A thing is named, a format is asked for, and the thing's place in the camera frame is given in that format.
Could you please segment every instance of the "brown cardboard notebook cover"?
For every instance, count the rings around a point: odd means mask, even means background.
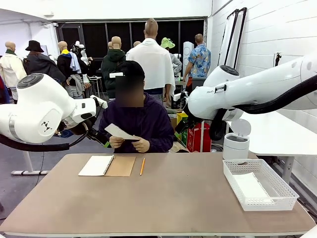
[[[135,156],[115,155],[105,176],[129,177],[134,165]]]

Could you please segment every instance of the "dark purple hoodie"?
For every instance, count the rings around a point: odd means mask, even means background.
[[[106,134],[105,128],[113,123],[130,135],[148,140],[150,149],[147,153],[168,152],[173,146],[174,129],[166,109],[149,94],[144,95],[146,97],[142,108],[123,108],[118,106],[115,100],[109,102],[100,121],[99,131]],[[131,142],[125,140],[114,152],[137,153]]]

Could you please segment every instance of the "white lid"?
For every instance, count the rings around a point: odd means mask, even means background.
[[[237,119],[231,123],[231,129],[235,134],[247,136],[251,133],[251,124],[244,119]]]

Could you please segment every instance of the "green jacket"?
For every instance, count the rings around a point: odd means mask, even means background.
[[[108,50],[101,64],[101,72],[105,81],[105,86],[109,98],[115,98],[115,78],[110,78],[109,74],[116,72],[117,66],[125,61],[125,52],[122,50]]]

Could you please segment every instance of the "blue floral shirt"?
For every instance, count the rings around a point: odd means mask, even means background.
[[[205,44],[200,44],[194,48],[188,57],[188,61],[193,64],[189,77],[207,77],[211,64],[211,52]]]

